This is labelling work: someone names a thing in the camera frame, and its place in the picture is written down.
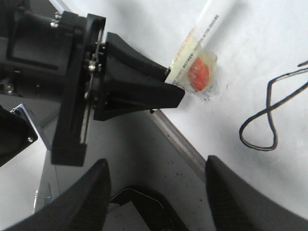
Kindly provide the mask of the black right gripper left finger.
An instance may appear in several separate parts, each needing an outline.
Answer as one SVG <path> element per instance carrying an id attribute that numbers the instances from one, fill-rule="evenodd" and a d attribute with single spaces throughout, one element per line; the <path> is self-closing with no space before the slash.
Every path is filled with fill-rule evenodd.
<path id="1" fill-rule="evenodd" d="M 74 185 L 9 231 L 101 231 L 111 196 L 106 159 L 98 160 Z"/>

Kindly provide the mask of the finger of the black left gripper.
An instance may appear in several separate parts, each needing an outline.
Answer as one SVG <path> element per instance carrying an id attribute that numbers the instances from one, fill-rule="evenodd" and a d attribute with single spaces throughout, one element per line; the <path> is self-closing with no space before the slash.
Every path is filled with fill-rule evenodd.
<path id="1" fill-rule="evenodd" d="M 177 108 L 184 95 L 183 89 L 157 81 L 141 84 L 111 81 L 99 89 L 93 119 L 106 121 L 132 112 Z"/>

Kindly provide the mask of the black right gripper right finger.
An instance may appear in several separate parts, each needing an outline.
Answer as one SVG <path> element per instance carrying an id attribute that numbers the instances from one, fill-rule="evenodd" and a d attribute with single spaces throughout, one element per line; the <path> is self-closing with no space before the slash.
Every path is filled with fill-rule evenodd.
<path id="1" fill-rule="evenodd" d="M 306 231 L 305 218 L 261 194 L 218 157 L 205 164 L 206 194 L 218 231 Z"/>

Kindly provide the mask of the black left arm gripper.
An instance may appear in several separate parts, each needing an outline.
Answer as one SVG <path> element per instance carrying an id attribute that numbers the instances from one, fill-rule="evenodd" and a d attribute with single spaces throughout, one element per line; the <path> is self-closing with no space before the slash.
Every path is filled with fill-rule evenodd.
<path id="1" fill-rule="evenodd" d="M 0 78 L 2 94 L 59 102 L 51 148 L 54 165 L 82 166 L 86 143 L 85 95 L 95 71 L 106 19 L 64 11 L 49 18 L 32 12 L 27 0 L 0 3 Z M 106 54 L 146 76 L 165 82 L 169 69 L 108 32 Z"/>

